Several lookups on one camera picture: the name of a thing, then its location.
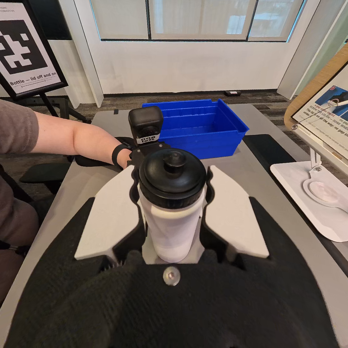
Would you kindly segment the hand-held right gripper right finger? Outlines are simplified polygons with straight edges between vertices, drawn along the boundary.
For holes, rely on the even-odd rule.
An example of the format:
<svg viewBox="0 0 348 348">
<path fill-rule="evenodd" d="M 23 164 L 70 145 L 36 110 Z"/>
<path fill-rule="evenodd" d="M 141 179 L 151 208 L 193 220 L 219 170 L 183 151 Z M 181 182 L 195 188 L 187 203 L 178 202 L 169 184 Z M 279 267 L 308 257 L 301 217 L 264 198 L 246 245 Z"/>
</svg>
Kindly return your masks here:
<svg viewBox="0 0 348 348">
<path fill-rule="evenodd" d="M 206 205 L 202 211 L 200 243 L 215 252 L 218 263 L 243 254 L 261 259 L 269 250 L 253 210 L 249 194 L 214 165 L 207 169 Z"/>
</svg>

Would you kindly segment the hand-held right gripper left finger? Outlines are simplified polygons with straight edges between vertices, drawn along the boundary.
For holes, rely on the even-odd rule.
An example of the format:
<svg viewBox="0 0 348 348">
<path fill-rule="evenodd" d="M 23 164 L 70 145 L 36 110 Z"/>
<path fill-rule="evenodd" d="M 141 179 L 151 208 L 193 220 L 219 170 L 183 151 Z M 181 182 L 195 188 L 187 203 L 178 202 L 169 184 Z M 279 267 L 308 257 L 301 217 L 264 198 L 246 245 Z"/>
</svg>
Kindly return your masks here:
<svg viewBox="0 0 348 348">
<path fill-rule="evenodd" d="M 76 260 L 106 256 L 119 266 L 130 251 L 142 250 L 146 228 L 137 186 L 138 170 L 130 165 L 95 195 L 74 255 Z"/>
</svg>

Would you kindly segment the blue plastic bin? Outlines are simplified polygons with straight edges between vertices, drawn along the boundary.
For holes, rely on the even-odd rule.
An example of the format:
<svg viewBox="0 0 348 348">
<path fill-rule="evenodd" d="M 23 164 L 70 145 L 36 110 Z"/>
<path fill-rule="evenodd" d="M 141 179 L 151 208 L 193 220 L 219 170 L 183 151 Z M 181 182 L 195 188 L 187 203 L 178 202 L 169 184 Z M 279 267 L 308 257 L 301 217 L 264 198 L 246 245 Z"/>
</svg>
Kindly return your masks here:
<svg viewBox="0 0 348 348">
<path fill-rule="evenodd" d="M 159 141 L 199 159 L 232 156 L 249 127 L 221 99 L 144 103 L 163 114 Z"/>
</svg>

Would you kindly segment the white plastic bottle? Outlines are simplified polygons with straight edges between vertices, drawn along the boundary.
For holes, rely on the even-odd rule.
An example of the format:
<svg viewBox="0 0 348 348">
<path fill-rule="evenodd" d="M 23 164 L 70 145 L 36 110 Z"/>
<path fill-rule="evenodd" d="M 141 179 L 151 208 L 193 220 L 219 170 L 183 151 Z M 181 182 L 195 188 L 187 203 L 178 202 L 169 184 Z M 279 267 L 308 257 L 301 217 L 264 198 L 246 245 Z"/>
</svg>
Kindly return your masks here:
<svg viewBox="0 0 348 348">
<path fill-rule="evenodd" d="M 178 263 L 188 254 L 194 240 L 205 189 L 198 200 L 185 208 L 167 209 L 151 203 L 138 189 L 140 204 L 157 255 L 168 263 Z"/>
</svg>

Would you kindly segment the black bottle lid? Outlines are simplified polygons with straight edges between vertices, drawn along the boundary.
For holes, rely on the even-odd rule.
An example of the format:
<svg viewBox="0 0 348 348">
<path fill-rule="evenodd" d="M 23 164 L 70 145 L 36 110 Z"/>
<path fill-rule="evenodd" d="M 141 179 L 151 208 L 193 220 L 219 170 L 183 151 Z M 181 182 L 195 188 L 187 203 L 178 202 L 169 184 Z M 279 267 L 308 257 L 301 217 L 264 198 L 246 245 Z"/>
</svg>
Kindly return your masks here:
<svg viewBox="0 0 348 348">
<path fill-rule="evenodd" d="M 139 167 L 143 196 L 153 205 L 170 210 L 195 203 L 206 178 L 201 160 L 182 149 L 162 149 L 148 154 Z"/>
</svg>

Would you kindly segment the person's left hand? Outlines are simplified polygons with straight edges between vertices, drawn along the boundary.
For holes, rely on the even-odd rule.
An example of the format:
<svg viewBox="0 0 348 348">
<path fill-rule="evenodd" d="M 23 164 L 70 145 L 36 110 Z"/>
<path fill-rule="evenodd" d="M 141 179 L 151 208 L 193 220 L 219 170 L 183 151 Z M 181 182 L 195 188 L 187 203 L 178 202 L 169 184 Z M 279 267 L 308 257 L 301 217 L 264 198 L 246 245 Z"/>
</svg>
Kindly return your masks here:
<svg viewBox="0 0 348 348">
<path fill-rule="evenodd" d="M 129 149 L 122 149 L 117 155 L 117 163 L 122 169 L 126 169 L 128 162 L 131 161 L 130 155 L 132 151 Z"/>
</svg>

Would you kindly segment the black wristband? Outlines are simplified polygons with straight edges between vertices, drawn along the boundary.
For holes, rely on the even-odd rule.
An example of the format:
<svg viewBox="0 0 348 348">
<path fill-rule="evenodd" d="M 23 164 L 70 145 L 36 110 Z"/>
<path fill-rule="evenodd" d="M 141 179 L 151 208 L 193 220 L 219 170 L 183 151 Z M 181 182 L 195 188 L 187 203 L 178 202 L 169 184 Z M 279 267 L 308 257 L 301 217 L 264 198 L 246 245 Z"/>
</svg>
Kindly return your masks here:
<svg viewBox="0 0 348 348">
<path fill-rule="evenodd" d="M 133 151 L 133 147 L 130 146 L 129 144 L 127 143 L 120 143 L 118 146 L 115 147 L 115 149 L 113 150 L 112 152 L 112 163 L 115 165 L 115 166 L 119 166 L 118 163 L 117 163 L 117 155 L 118 153 L 122 150 L 122 149 L 129 149 L 131 151 Z"/>
</svg>

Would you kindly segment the large window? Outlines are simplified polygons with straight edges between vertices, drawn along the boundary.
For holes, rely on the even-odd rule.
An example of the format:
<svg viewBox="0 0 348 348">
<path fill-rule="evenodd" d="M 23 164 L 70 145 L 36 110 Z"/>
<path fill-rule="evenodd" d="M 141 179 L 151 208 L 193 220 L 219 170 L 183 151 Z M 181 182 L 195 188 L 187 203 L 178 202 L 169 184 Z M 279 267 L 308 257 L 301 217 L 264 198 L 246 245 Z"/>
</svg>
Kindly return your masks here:
<svg viewBox="0 0 348 348">
<path fill-rule="evenodd" d="M 286 42 L 300 0 L 92 0 L 101 41 Z"/>
</svg>

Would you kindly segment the person's brown grey shirt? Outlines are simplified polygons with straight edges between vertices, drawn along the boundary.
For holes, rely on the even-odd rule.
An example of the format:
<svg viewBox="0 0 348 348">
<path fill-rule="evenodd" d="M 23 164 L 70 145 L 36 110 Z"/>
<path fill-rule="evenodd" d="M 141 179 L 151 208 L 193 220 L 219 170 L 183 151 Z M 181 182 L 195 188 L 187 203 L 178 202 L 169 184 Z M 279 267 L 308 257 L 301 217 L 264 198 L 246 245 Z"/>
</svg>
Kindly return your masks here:
<svg viewBox="0 0 348 348">
<path fill-rule="evenodd" d="M 1 100 L 0 152 L 1 154 L 28 154 L 38 139 L 38 120 L 31 109 Z M 39 229 L 35 209 L 14 197 L 13 189 L 0 178 L 0 239 L 11 246 L 29 246 Z M 0 300 L 9 289 L 24 261 L 14 250 L 0 251 Z"/>
</svg>

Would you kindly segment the framed marker poster easel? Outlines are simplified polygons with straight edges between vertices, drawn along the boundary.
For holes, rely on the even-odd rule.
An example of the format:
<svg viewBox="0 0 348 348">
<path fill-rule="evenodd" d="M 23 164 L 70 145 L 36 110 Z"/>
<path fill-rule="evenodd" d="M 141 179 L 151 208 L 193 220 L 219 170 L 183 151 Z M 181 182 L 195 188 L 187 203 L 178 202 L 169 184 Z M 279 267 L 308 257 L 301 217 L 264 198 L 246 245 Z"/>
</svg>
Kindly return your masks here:
<svg viewBox="0 0 348 348">
<path fill-rule="evenodd" d="M 47 97 L 68 83 L 29 2 L 1 1 L 0 15 L 0 82 L 10 98 L 23 106 L 46 106 L 55 117 L 57 107 L 61 118 L 72 115 L 91 124 L 66 98 Z"/>
</svg>

